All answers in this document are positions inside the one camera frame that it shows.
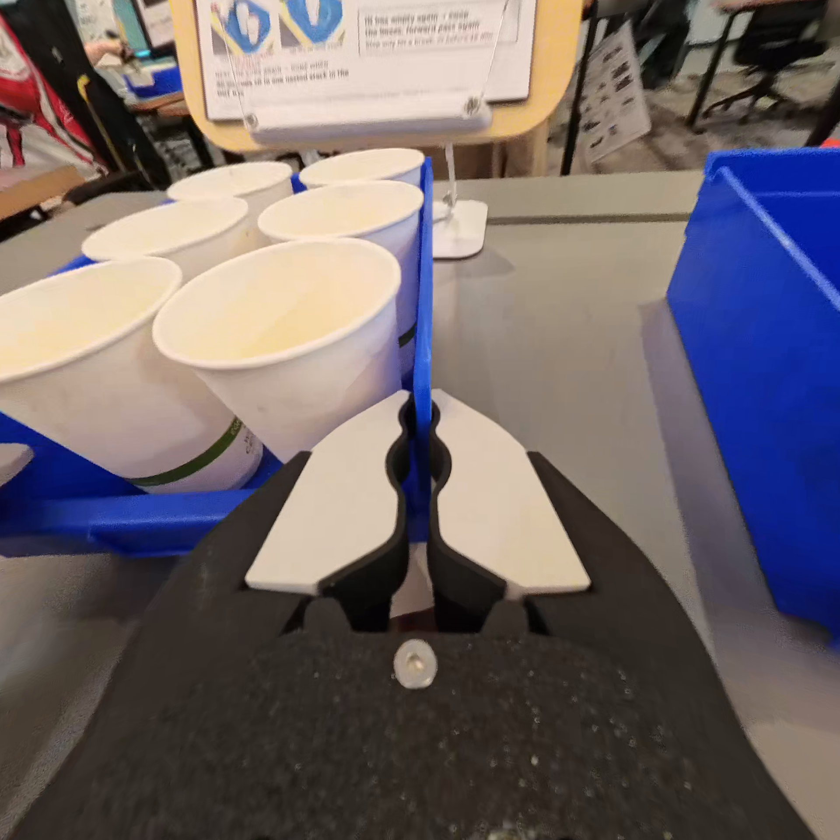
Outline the printed poster sign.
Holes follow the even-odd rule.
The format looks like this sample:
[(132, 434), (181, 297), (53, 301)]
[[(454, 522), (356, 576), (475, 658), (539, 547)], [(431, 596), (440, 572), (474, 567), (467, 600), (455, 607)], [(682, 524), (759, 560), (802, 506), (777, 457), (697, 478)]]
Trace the printed poster sign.
[(592, 51), (580, 114), (577, 150), (588, 166), (650, 133), (652, 122), (630, 22)]

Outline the grey table with wooden edge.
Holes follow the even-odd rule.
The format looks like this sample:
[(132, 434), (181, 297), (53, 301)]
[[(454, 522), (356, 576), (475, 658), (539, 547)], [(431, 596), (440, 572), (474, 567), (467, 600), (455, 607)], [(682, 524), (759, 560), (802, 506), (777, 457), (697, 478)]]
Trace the grey table with wooden edge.
[(1, 170), (1, 221), (61, 197), (86, 180), (73, 165), (53, 169), (22, 166)]

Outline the black office chair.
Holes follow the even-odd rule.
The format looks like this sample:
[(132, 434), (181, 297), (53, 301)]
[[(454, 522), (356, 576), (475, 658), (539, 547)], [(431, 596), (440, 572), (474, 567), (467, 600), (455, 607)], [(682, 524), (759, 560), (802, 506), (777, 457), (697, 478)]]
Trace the black office chair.
[[(725, 15), (726, 23), (686, 118), (687, 128), (701, 133), (698, 126), (701, 119), (709, 118), (714, 112), (727, 112), (737, 102), (748, 103), (740, 123), (749, 121), (761, 100), (770, 101), (771, 112), (779, 107), (796, 109), (795, 101), (777, 89), (776, 81), (782, 71), (794, 64), (825, 53), (823, 29), (831, 2), (726, 1), (715, 2), (715, 5)], [(758, 80), (731, 96), (707, 103), (734, 21), (741, 14), (751, 14), (751, 18), (732, 54), (732, 61), (749, 74), (756, 74)]]

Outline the wooden document board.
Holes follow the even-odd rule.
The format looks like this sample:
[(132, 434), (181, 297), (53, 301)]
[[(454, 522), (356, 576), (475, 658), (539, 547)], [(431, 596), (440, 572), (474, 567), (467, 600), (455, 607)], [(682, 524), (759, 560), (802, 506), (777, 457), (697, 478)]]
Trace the wooden document board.
[(187, 114), (200, 134), (221, 151), (246, 154), (262, 151), (357, 151), (404, 147), (432, 149), (452, 143), (476, 146), (515, 140), (543, 128), (566, 92), (574, 71), (581, 26), (582, 2), (537, 2), (534, 22), (531, 80), (528, 99), (491, 105), (489, 128), (473, 133), (336, 134), (326, 140), (253, 140), (240, 121), (214, 122), (207, 118), (200, 48), (193, 1), (170, 2), (176, 57), (182, 73)]

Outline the blue plastic bin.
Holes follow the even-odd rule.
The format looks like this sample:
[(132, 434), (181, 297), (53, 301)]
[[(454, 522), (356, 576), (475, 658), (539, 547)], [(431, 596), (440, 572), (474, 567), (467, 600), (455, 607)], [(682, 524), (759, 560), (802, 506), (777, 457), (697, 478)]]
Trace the blue plastic bin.
[[(421, 169), (425, 205), (421, 212), (419, 303), (411, 392), (416, 411), (415, 442), (408, 480), (409, 536), (422, 540), (422, 517), (430, 491), (425, 480), (428, 432), (433, 416), (432, 338), (434, 262), (432, 163)], [(239, 490), (209, 493), (142, 493), (124, 479), (35, 430), (2, 414), (2, 444), (29, 446), (29, 465), (2, 489), (2, 555), (10, 558), (48, 554), (111, 552), (129, 558), (184, 555), (281, 468), (266, 452), (250, 481)]]
[(153, 66), (125, 67), (122, 78), (129, 93), (139, 100), (183, 94), (180, 67), (173, 61)]
[(838, 647), (838, 147), (703, 177), (668, 307), (773, 601)]

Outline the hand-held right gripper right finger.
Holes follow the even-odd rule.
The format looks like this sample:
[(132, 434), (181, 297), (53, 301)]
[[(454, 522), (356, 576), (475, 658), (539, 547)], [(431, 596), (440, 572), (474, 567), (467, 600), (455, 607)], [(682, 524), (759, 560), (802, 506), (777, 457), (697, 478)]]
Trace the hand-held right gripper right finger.
[(500, 602), (588, 591), (529, 451), (443, 390), (432, 390), (432, 407), (427, 573), (437, 629), (477, 633)]

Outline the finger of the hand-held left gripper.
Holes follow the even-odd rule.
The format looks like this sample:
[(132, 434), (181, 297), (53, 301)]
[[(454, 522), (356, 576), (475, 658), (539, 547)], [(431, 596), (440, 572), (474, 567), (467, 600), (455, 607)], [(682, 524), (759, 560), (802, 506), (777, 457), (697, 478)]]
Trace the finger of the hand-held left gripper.
[(34, 452), (26, 444), (1, 443), (0, 487), (4, 488), (32, 461)]

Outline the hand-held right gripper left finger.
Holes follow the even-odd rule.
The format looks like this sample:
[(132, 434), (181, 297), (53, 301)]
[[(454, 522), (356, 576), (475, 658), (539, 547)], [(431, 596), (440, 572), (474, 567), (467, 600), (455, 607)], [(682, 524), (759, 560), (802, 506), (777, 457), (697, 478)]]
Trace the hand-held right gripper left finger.
[(413, 397), (398, 391), (307, 452), (245, 587), (333, 599), (354, 631), (386, 632), (408, 570), (412, 438)]

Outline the set of white paper cups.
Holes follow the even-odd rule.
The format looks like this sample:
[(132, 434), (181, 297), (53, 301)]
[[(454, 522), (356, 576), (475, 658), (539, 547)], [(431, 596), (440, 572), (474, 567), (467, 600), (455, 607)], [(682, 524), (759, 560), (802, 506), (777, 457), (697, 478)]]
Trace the set of white paper cups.
[(238, 196), (107, 224), (91, 263), (2, 295), (2, 414), (140, 492), (242, 487), (397, 393), (403, 268), (356, 185), (283, 198), (303, 233), (258, 246)]

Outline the tan cardboard box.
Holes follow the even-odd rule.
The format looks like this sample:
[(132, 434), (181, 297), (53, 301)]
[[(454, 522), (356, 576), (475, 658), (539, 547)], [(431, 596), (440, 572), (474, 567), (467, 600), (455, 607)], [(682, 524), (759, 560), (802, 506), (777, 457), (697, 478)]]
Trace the tan cardboard box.
[(455, 174), (464, 180), (546, 176), (549, 138), (550, 123), (545, 120), (507, 141), (458, 145), (454, 148)]

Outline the printed instruction sheet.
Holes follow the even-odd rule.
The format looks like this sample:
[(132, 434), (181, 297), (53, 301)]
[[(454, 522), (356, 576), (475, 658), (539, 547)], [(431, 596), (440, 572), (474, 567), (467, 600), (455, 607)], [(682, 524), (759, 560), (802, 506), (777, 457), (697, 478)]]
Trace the printed instruction sheet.
[(315, 134), (484, 122), (529, 95), (536, 2), (196, 2), (207, 117)]

